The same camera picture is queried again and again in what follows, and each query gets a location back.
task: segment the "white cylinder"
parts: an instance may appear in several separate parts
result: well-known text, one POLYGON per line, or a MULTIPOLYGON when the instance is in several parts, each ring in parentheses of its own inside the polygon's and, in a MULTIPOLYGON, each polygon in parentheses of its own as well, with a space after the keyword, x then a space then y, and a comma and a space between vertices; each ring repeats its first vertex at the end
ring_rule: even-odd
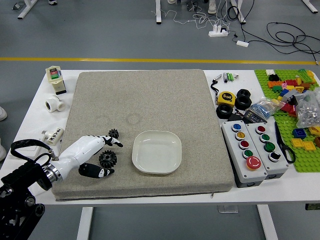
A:
POLYGON ((55 110, 61 112, 66 108, 66 104, 56 95, 52 95, 49 99, 47 99, 45 101, 45 106, 51 113, 55 110))

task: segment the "black gear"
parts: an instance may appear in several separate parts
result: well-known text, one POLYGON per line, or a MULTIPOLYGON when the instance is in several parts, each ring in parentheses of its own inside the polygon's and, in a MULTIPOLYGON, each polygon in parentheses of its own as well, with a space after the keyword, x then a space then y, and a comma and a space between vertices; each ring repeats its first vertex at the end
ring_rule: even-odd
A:
POLYGON ((109 131, 109 137, 112 137, 112 138, 115 138, 115 139, 117 139, 118 137, 119 137, 119 132, 118 132, 118 130, 117 129, 111 129, 110 131, 109 131))
POLYGON ((111 150, 104 151, 99 156, 99 162, 105 169, 111 169, 117 163, 117 156, 111 150))

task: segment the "green button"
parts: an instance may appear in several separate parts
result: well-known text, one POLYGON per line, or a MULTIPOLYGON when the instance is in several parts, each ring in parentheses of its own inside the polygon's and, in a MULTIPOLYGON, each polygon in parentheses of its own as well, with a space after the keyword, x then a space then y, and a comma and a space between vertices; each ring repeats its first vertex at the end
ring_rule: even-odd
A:
POLYGON ((268 153, 272 153, 275 150, 276 146, 272 142, 267 142, 263 148, 268 153))
POLYGON ((263 142, 263 143, 269 142, 269 140, 270 140, 270 137, 267 134, 262 134, 260 136, 260 141, 263 142))
POLYGON ((243 155, 243 157, 244 157, 245 159, 247 159, 248 157, 253 156, 254 153, 253 153, 252 151, 250 151, 250 150, 245 150, 242 155, 243 155))

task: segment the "yellow floor line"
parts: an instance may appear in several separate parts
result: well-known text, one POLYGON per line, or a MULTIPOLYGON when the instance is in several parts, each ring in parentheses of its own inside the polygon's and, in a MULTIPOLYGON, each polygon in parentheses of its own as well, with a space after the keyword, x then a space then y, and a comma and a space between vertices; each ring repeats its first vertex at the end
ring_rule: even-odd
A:
POLYGON ((81 58, 81 57, 0 57, 0 61, 38 62, 127 62, 127 63, 190 63, 190 64, 280 64, 315 65, 315 61, 262 61, 223 59, 166 59, 166 58, 81 58))

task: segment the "red button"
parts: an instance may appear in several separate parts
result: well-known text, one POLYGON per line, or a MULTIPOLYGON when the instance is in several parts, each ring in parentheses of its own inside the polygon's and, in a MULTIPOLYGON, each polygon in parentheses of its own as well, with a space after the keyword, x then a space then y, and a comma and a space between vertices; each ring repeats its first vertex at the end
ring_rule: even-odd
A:
POLYGON ((256 170, 261 167, 261 161, 256 156, 250 156, 246 159, 246 165, 251 170, 256 170))
POLYGON ((264 134, 266 132, 266 129, 265 127, 263 126, 258 126, 256 129, 255 129, 256 133, 257 134, 264 134))
POLYGON ((249 148, 249 143, 245 140, 239 142, 239 147, 242 149, 242 150, 245 150, 247 148, 249 148))

